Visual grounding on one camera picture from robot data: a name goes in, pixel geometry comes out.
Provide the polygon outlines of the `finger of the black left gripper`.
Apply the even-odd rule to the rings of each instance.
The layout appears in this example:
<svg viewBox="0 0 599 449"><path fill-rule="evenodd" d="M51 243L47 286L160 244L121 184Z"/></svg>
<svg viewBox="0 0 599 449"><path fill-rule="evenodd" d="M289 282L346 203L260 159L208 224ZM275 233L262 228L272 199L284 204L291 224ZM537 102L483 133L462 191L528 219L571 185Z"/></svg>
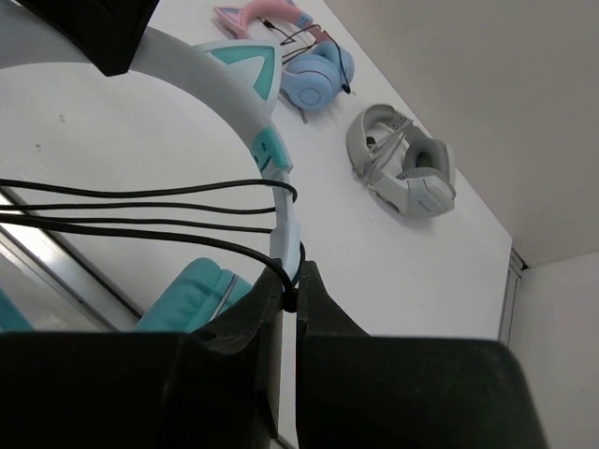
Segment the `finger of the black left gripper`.
<svg viewBox="0 0 599 449"><path fill-rule="evenodd" d="M23 0L20 5L70 40L106 76L131 66L158 0Z"/></svg>

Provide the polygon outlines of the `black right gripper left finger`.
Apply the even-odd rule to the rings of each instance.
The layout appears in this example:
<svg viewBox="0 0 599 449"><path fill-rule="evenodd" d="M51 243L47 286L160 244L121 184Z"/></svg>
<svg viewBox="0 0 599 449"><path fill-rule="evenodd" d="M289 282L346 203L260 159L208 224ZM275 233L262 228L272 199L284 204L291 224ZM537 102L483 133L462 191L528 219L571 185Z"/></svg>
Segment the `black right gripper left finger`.
<svg viewBox="0 0 599 449"><path fill-rule="evenodd" d="M5 448L267 448L283 288L265 269L192 333L5 332Z"/></svg>

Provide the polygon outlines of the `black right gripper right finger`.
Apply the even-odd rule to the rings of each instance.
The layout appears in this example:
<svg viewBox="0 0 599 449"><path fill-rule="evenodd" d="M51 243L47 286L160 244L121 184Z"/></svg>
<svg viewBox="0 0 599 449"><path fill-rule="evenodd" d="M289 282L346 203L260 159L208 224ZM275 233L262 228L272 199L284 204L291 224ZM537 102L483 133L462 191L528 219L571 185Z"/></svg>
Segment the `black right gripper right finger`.
<svg viewBox="0 0 599 449"><path fill-rule="evenodd" d="M296 430L302 448L544 448L517 359L496 340L375 337L299 281Z"/></svg>

